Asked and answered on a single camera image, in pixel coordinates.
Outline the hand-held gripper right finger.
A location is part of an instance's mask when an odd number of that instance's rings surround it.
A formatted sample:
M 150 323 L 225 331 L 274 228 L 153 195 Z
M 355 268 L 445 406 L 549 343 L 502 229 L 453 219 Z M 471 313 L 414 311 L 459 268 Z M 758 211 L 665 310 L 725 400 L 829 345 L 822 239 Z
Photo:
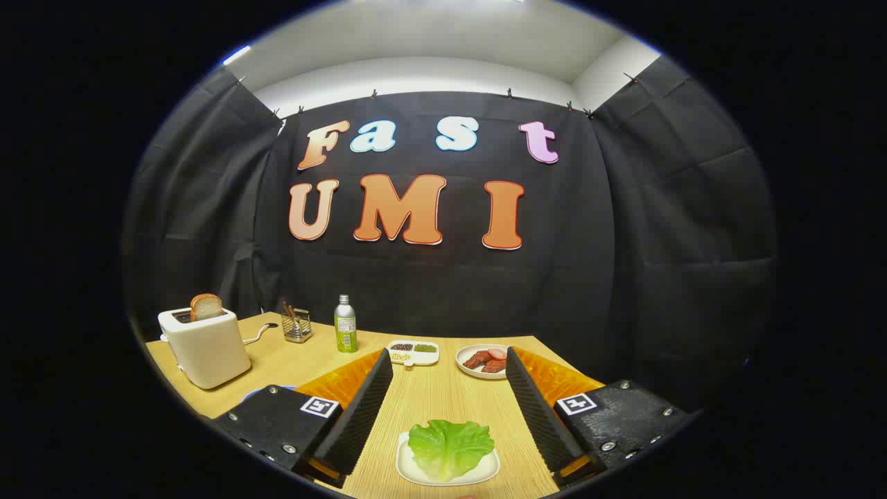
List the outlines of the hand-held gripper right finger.
M 636 381 L 605 385 L 518 347 L 507 349 L 506 374 L 560 489 L 640 460 L 694 420 Z

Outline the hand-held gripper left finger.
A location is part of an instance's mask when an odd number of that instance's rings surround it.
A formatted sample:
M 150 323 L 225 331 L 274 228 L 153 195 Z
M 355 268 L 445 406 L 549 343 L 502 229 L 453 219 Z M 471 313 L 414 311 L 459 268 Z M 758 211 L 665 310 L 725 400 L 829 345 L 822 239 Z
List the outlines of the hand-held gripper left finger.
M 210 423 L 289 473 L 341 489 L 392 379 L 389 351 L 382 348 L 297 389 L 267 385 Z

